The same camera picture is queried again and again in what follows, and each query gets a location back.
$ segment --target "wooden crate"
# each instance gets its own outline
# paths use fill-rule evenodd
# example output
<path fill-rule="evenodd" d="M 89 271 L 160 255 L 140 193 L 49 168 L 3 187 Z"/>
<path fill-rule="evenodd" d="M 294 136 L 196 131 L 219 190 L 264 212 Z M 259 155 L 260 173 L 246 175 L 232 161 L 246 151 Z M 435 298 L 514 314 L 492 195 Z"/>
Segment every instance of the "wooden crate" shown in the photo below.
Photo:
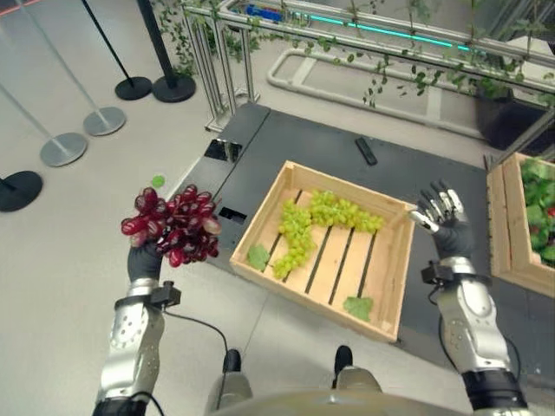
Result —
<path fill-rule="evenodd" d="M 530 242 L 520 172 L 526 159 L 515 153 L 487 175 L 492 275 L 555 297 L 555 270 L 541 263 Z"/>
<path fill-rule="evenodd" d="M 314 190 L 332 191 L 338 197 L 381 215 L 385 225 L 374 236 L 341 227 L 312 226 L 318 248 L 305 266 L 283 281 L 273 276 L 272 265 L 287 252 L 280 237 L 283 202 L 293 198 L 308 206 Z M 331 320 L 381 341 L 397 339 L 408 256 L 414 225 L 406 215 L 412 208 L 399 199 L 286 161 L 231 258 L 241 276 L 301 303 Z M 247 261 L 249 249 L 262 244 L 271 254 L 264 272 Z M 349 296 L 371 297 L 370 322 L 348 314 L 343 302 Z"/>

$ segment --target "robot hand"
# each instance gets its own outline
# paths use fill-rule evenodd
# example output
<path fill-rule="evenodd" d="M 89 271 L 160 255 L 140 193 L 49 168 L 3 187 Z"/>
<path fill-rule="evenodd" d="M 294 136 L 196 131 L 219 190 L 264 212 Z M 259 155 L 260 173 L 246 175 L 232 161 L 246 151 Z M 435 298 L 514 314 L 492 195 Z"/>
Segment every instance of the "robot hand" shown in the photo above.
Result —
<path fill-rule="evenodd" d="M 472 229 L 464 206 L 454 189 L 445 181 L 431 184 L 432 192 L 421 191 L 418 210 L 409 216 L 432 234 L 440 259 L 464 257 L 469 259 L 474 249 Z"/>
<path fill-rule="evenodd" d="M 147 243 L 141 247 L 131 247 L 127 255 L 127 273 L 129 280 L 134 282 L 141 278 L 160 280 L 160 269 L 163 256 L 156 251 L 155 243 Z"/>

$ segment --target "black wire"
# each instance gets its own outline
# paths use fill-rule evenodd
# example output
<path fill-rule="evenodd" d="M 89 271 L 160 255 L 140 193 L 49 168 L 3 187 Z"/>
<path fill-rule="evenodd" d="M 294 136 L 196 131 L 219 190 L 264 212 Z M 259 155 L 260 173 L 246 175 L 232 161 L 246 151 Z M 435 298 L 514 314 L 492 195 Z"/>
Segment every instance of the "black wire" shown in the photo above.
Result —
<path fill-rule="evenodd" d="M 135 394 L 131 394 L 129 397 L 126 398 L 126 400 L 123 402 L 123 404 L 120 406 L 120 408 L 118 409 L 118 411 L 116 412 L 115 416 L 118 416 L 121 414 L 121 410 L 127 406 L 127 404 L 133 400 L 135 397 L 137 396 L 147 396 L 156 406 L 156 408 L 158 409 L 158 412 L 160 413 L 160 416 L 164 416 L 164 411 L 162 410 L 162 406 L 160 406 L 160 403 L 154 398 L 154 396 L 149 393 L 149 392 L 137 392 Z"/>
<path fill-rule="evenodd" d="M 507 344 L 509 344 L 511 347 L 513 347 L 514 355 L 517 357 L 517 381 L 520 381 L 520 370 L 521 370 L 522 363 L 520 362 L 519 349 L 517 348 L 516 345 L 514 345 L 514 342 L 511 341 L 511 338 L 509 338 L 508 336 L 504 336 L 504 335 L 503 335 L 503 338 L 505 338 L 505 341 L 507 342 Z"/>
<path fill-rule="evenodd" d="M 445 354 L 445 356 L 447 357 L 447 359 L 449 360 L 453 368 L 456 370 L 457 366 L 454 365 L 454 362 L 451 359 L 451 356 L 449 355 L 449 353 L 447 352 L 447 349 L 445 348 L 445 344 L 443 343 L 443 331 L 441 331 L 442 323 L 443 323 L 443 317 L 440 315 L 440 320 L 438 321 L 438 326 L 437 326 L 437 336 L 440 339 L 440 344 L 441 344 L 441 349 L 443 350 L 443 354 Z"/>
<path fill-rule="evenodd" d="M 218 328 L 214 327 L 213 325 L 211 325 L 207 322 L 203 322 L 199 319 L 195 319 L 195 318 L 192 318 L 190 316 L 183 316 L 183 315 L 179 315 L 179 314 L 174 314 L 172 312 L 168 312 L 165 309 L 164 309 L 164 314 L 169 315 L 169 316 L 173 316 L 174 318 L 180 318 L 180 319 L 183 319 L 185 321 L 196 322 L 200 325 L 204 325 L 205 327 L 213 329 L 214 331 L 216 331 L 219 334 L 219 336 L 222 337 L 222 340 L 224 342 L 225 356 L 227 356 L 227 353 L 229 351 L 227 349 L 227 339 L 225 338 L 224 333 L 222 331 L 220 331 Z M 222 384 L 221 384 L 221 387 L 219 388 L 218 403 L 216 404 L 216 410 L 219 410 L 219 406 L 220 406 L 221 401 L 222 401 L 222 395 L 224 394 L 224 387 L 225 387 L 225 370 L 224 370 L 224 375 L 222 377 Z"/>

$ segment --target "silver forearm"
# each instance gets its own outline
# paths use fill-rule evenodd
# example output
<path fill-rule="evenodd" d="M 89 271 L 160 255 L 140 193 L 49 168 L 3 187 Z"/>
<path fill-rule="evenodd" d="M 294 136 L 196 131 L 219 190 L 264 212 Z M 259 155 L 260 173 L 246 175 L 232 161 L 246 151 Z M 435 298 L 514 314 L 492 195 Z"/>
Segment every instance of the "silver forearm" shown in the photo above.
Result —
<path fill-rule="evenodd" d="M 443 317 L 445 348 L 457 370 L 510 368 L 503 334 L 497 328 L 497 309 L 485 284 L 463 278 L 438 296 Z"/>
<path fill-rule="evenodd" d="M 138 279 L 125 298 L 129 302 L 116 309 L 97 402 L 153 391 L 160 367 L 158 346 L 164 318 L 159 309 L 133 296 L 147 296 L 157 286 L 153 279 Z"/>

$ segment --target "blue light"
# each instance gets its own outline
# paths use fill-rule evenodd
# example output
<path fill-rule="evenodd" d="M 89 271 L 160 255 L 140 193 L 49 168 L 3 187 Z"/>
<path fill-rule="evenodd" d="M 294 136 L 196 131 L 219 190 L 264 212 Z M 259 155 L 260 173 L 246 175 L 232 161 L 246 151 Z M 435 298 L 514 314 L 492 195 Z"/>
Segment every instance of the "blue light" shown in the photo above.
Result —
<path fill-rule="evenodd" d="M 330 19 L 328 17 L 310 15 L 310 19 L 316 20 L 316 21 L 319 21 L 319 22 L 341 24 L 342 26 L 344 25 L 343 21 L 337 20 L 337 19 Z M 371 26 L 366 26 L 364 24 L 347 23 L 347 26 L 350 26 L 351 28 L 358 28 L 358 29 L 368 30 L 370 32 L 383 33 L 385 35 L 404 37 L 406 39 L 413 39 L 415 41 L 420 41 L 420 42 L 428 42 L 428 43 L 432 43 L 434 45 L 444 46 L 446 48 L 452 48 L 453 47 L 453 44 L 449 43 L 449 42 L 436 41 L 435 39 L 430 39 L 428 37 L 423 37 L 423 36 L 412 36 L 412 35 L 408 35 L 406 33 L 396 32 L 394 30 L 385 30 L 385 29 L 373 28 Z M 470 48 L 467 48 L 466 46 L 460 46 L 460 45 L 457 45 L 457 48 L 460 49 L 460 50 L 470 50 Z"/>

